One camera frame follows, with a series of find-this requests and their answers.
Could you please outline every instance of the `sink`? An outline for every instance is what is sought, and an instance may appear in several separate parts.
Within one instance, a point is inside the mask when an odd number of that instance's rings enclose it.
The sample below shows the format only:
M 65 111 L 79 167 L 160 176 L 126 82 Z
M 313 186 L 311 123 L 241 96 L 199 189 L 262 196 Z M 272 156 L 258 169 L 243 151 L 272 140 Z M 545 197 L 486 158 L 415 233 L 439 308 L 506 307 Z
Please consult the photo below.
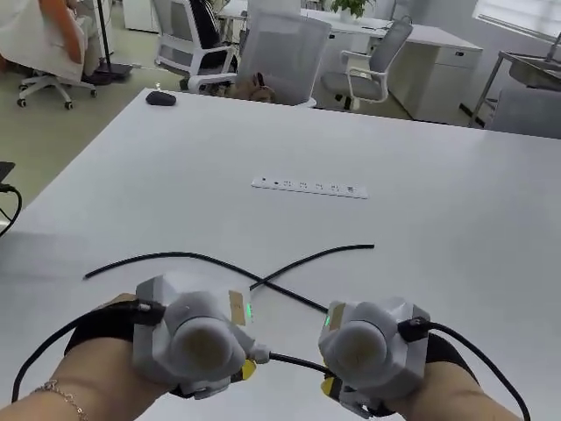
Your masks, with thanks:
M 544 57 L 508 54 L 510 77 L 531 88 L 561 91 L 561 62 Z

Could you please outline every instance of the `computer mouse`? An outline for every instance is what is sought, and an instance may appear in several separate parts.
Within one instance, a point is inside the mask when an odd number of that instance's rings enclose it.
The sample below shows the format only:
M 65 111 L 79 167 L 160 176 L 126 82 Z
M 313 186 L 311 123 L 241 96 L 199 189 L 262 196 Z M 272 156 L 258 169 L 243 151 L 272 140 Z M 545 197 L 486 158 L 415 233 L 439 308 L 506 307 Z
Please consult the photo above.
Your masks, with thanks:
M 171 107 L 177 102 L 177 98 L 166 92 L 154 90 L 146 97 L 146 102 L 150 105 L 161 105 L 162 107 Z

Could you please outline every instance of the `white drawer cabinet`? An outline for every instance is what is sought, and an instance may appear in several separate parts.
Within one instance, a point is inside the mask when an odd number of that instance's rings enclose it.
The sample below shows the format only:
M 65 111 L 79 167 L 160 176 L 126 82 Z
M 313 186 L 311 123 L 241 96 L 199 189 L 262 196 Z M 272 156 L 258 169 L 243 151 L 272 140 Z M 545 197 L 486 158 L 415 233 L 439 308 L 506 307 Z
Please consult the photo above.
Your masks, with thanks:
M 157 32 L 158 23 L 151 0 L 123 0 L 124 27 Z
M 390 70 L 389 90 L 415 120 L 455 124 L 481 51 L 408 43 Z

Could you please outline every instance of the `green plant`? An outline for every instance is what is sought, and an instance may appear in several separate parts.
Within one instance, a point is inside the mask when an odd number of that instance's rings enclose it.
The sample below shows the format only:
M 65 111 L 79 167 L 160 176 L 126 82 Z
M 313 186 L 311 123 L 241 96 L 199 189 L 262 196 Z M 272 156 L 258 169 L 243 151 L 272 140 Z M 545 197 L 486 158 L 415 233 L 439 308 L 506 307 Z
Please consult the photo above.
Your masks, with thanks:
M 349 9 L 352 15 L 362 18 L 362 15 L 365 14 L 365 5 L 367 3 L 376 4 L 375 0 L 335 0 L 331 4 L 331 9 L 336 13 L 339 9 L 342 11 Z

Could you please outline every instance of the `window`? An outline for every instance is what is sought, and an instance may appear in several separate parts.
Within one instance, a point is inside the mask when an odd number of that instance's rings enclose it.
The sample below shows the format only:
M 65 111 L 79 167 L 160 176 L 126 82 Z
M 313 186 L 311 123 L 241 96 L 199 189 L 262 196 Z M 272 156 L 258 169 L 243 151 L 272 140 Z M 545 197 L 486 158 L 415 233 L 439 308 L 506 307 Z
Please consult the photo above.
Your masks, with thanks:
M 561 0 L 479 0 L 473 16 L 549 41 L 561 32 Z

